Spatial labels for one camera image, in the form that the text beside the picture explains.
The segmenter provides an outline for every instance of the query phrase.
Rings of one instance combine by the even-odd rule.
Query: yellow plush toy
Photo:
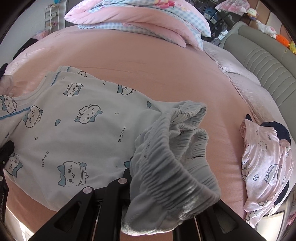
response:
[[[296,45],[295,45],[294,41],[290,43],[290,50],[291,50],[293,53],[296,53]]]

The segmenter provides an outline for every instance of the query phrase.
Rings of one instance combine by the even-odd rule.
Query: white plush toy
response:
[[[276,39],[277,33],[273,27],[265,25],[261,23],[259,20],[257,20],[256,22],[257,22],[257,27],[261,32],[268,34],[270,37],[273,37],[274,39]]]

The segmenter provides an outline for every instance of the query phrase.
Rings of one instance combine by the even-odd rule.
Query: bed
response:
[[[290,110],[296,98],[296,73],[292,68],[296,56],[285,52],[284,47],[269,36],[242,23],[233,28],[221,47],[259,78],[262,86],[275,99],[295,138],[293,122],[296,114]],[[8,66],[6,74],[14,78],[14,96],[35,90],[43,76],[60,65],[73,66],[99,79],[130,86],[157,101],[188,99],[204,102],[208,111],[201,127],[209,134],[207,161],[218,179],[221,199],[245,218],[243,205],[247,193],[241,176],[244,150],[239,127],[246,114],[251,112],[227,76],[204,51],[189,45],[181,48],[142,34],[105,29],[82,30],[72,26],[38,41]],[[270,69],[273,69],[273,74],[268,74]],[[289,191],[295,181],[294,171]],[[7,207],[32,232],[36,232],[55,214],[31,199],[8,178],[7,183]],[[167,233],[142,238],[171,240],[172,235]],[[122,236],[122,240],[127,239],[131,237]]]

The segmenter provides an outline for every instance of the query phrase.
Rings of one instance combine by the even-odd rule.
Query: pink lace cloth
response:
[[[250,8],[247,0],[227,0],[216,6],[217,10],[234,12],[238,15],[243,15]]]

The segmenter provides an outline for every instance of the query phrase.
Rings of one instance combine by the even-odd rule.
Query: white wall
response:
[[[44,29],[44,10],[54,0],[36,0],[12,25],[0,44],[0,66],[10,63],[16,52],[37,31]],[[66,1],[60,3],[60,28],[65,27]]]

